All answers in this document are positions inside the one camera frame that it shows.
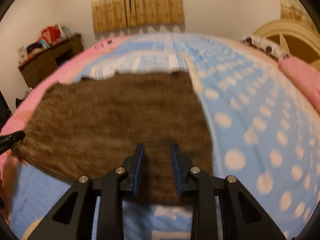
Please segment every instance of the blue fabric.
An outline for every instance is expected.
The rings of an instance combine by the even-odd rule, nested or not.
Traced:
[[[319,118],[273,66],[208,36],[139,35],[87,65],[74,81],[105,79],[115,71],[188,69],[195,70],[190,75],[214,142],[215,176],[238,177],[285,236],[297,236],[320,199]],[[31,165],[21,166],[19,173],[11,218],[13,232],[21,237],[69,185]],[[190,238],[190,208],[124,202],[123,211],[126,240]]]

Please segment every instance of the silver screw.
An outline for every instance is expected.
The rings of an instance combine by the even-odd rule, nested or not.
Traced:
[[[125,173],[125,168],[124,168],[124,167],[118,167],[118,168],[116,168],[116,173],[117,173],[117,174]]]
[[[190,169],[190,171],[191,171],[193,174],[198,174],[198,173],[200,173],[200,169],[199,169],[198,167],[192,167],[192,168]]]
[[[227,177],[227,180],[230,182],[230,183],[235,183],[237,181],[237,178],[235,176],[228,176]]]
[[[88,176],[85,176],[85,175],[79,178],[79,182],[81,183],[86,183],[88,180],[89,180]]]

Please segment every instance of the red bag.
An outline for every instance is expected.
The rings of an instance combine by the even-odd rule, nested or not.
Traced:
[[[61,33],[59,29],[49,26],[41,32],[41,38],[44,39],[47,43],[52,44],[58,40],[60,34]]]

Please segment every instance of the brown furry cloth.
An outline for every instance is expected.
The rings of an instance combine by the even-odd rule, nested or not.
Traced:
[[[13,152],[41,171],[73,182],[121,166],[144,143],[148,156],[139,200],[178,204],[172,143],[212,172],[212,145],[188,73],[116,74],[111,79],[53,85]]]

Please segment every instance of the yellow headboard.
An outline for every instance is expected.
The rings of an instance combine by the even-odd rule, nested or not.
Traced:
[[[320,71],[320,35],[308,26],[293,20],[277,20],[263,25],[254,35],[278,43]]]

